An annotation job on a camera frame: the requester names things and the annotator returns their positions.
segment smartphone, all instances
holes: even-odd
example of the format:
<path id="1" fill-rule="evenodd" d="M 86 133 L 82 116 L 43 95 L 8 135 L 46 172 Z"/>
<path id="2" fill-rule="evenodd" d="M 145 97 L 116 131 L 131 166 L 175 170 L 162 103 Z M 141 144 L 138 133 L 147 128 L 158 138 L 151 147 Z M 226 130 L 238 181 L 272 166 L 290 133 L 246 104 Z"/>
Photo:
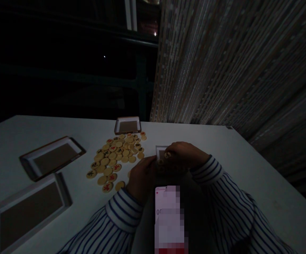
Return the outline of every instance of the smartphone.
<path id="1" fill-rule="evenodd" d="M 188 253 L 185 216 L 180 186 L 155 187 L 155 253 Z"/>

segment pile of game pieces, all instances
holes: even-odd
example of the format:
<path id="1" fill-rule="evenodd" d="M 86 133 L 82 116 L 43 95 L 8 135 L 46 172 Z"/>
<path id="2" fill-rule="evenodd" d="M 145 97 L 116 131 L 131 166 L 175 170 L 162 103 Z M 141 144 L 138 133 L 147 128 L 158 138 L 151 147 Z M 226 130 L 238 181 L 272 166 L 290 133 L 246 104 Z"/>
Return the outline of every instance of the pile of game pieces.
<path id="1" fill-rule="evenodd" d="M 160 160 L 157 161 L 158 164 L 158 174 L 174 174 L 174 173 L 184 173 L 187 171 L 186 167 L 183 167 L 182 165 L 176 165 L 169 163 L 169 158 L 172 156 L 170 152 L 166 152 L 164 158 L 160 158 Z"/>
<path id="2" fill-rule="evenodd" d="M 86 177 L 92 179 L 97 174 L 103 174 L 97 181 L 98 185 L 103 186 L 103 193 L 108 193 L 113 189 L 113 182 L 118 178 L 115 172 L 122 168 L 119 161 L 134 163 L 136 154 L 138 159 L 145 157 L 144 148 L 141 147 L 140 141 L 146 140 L 147 137 L 145 132 L 141 132 L 140 135 L 141 139 L 136 134 L 121 134 L 113 139 L 108 139 L 106 144 L 97 151 L 91 170 L 87 172 Z M 119 191 L 123 187 L 125 187 L 125 182 L 120 181 L 116 184 L 115 189 Z"/>

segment blue and white striped sleeve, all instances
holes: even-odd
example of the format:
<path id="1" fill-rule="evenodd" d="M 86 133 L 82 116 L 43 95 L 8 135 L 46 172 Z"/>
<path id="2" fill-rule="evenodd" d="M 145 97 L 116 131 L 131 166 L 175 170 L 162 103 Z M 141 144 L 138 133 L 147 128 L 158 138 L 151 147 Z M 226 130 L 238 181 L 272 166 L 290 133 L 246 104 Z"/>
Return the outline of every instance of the blue and white striped sleeve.
<path id="1" fill-rule="evenodd" d="M 142 210 L 122 188 L 58 253 L 129 253 Z"/>
<path id="2" fill-rule="evenodd" d="M 276 235 L 251 195 L 239 189 L 213 156 L 190 172 L 208 200 L 220 253 L 296 253 Z"/>

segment wooden game piece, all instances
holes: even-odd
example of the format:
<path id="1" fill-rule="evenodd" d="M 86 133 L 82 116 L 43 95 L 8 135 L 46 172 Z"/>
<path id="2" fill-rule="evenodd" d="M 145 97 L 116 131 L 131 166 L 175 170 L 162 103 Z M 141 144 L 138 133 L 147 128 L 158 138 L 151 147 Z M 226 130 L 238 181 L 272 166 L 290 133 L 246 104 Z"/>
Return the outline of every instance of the wooden game piece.
<path id="1" fill-rule="evenodd" d="M 134 163 L 136 161 L 136 158 L 134 156 L 131 156 L 131 157 L 128 158 L 128 161 L 130 163 Z"/>
<path id="2" fill-rule="evenodd" d="M 112 173 L 107 177 L 107 181 L 108 182 L 114 182 L 115 180 L 117 180 L 118 175 L 116 173 Z"/>
<path id="3" fill-rule="evenodd" d="M 108 164 L 110 167 L 114 166 L 115 164 L 117 164 L 117 160 L 113 159 L 110 160 L 110 163 Z"/>
<path id="4" fill-rule="evenodd" d="M 106 169 L 106 166 L 100 165 L 99 167 L 96 168 L 96 171 L 98 174 L 101 174 L 104 172 L 105 169 Z"/>
<path id="5" fill-rule="evenodd" d="M 166 152 L 166 153 L 165 153 L 165 158 L 166 158 L 166 159 L 170 158 L 171 156 L 172 156 L 172 155 L 171 155 L 170 152 Z"/>
<path id="6" fill-rule="evenodd" d="M 144 153 L 138 153 L 138 159 L 143 159 L 145 157 Z"/>
<path id="7" fill-rule="evenodd" d="M 113 189 L 113 183 L 106 183 L 103 186 L 103 193 L 109 193 Z"/>
<path id="8" fill-rule="evenodd" d="M 109 148 L 110 148 L 110 145 L 104 145 L 104 146 L 103 146 L 103 150 L 104 150 L 104 151 L 108 150 Z"/>
<path id="9" fill-rule="evenodd" d="M 115 164 L 113 166 L 113 172 L 119 172 L 121 168 L 121 164 Z"/>
<path id="10" fill-rule="evenodd" d="M 90 170 L 87 172 L 86 177 L 88 179 L 92 179 L 92 178 L 95 178 L 96 175 L 97 175 L 97 172 L 95 172 L 94 170 Z"/>
<path id="11" fill-rule="evenodd" d="M 95 170 L 99 166 L 100 166 L 100 162 L 93 162 L 92 165 L 91 165 L 91 169 Z"/>
<path id="12" fill-rule="evenodd" d="M 110 159 L 109 158 L 103 158 L 100 162 L 101 165 L 108 165 L 110 163 Z"/>
<path id="13" fill-rule="evenodd" d="M 122 158 L 121 158 L 121 161 L 123 162 L 123 163 L 127 163 L 128 162 L 128 156 L 123 156 Z"/>
<path id="14" fill-rule="evenodd" d="M 125 182 L 124 181 L 120 181 L 115 185 L 115 190 L 116 191 L 120 191 L 121 188 L 125 187 Z"/>
<path id="15" fill-rule="evenodd" d="M 112 168 L 106 168 L 104 170 L 104 176 L 109 176 L 110 174 L 112 174 L 113 169 Z"/>
<path id="16" fill-rule="evenodd" d="M 113 160 L 113 159 L 115 159 L 117 157 L 117 154 L 116 153 L 111 153 L 110 155 L 109 155 L 109 159 L 110 160 Z"/>
<path id="17" fill-rule="evenodd" d="M 98 185 L 104 185 L 107 182 L 107 176 L 101 176 L 99 177 L 97 184 Z"/>

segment white table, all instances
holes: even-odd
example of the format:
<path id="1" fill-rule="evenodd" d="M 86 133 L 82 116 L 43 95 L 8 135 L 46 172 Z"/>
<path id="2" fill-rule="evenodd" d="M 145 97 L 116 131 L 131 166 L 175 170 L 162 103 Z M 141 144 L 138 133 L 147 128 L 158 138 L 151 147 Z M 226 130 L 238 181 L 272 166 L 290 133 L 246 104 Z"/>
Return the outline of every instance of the white table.
<path id="1" fill-rule="evenodd" d="M 60 171 L 73 200 L 73 205 L 42 229 L 15 253 L 54 253 L 78 232 L 90 216 L 115 193 L 103 194 L 97 177 L 86 178 L 96 150 L 114 135 L 113 120 L 73 119 L 59 117 L 15 116 L 0 123 L 0 201 L 31 185 L 18 157 L 63 136 L 73 137 L 87 153 Z M 257 151 L 235 130 L 225 126 L 186 125 L 142 122 L 147 140 L 142 141 L 145 155 L 155 154 L 156 145 L 186 141 L 211 153 L 235 179 L 238 186 L 250 193 L 274 227 L 277 234 L 299 253 L 306 253 L 306 199 L 300 195 Z M 118 180 L 128 182 L 127 172 L 133 164 L 123 164 Z M 181 183 L 190 202 L 203 212 L 199 188 L 187 174 Z M 132 253 L 151 253 L 153 233 L 152 198 L 146 205 L 138 227 Z M 205 239 L 207 229 L 198 232 Z M 201 237 L 193 237 L 191 244 Z"/>

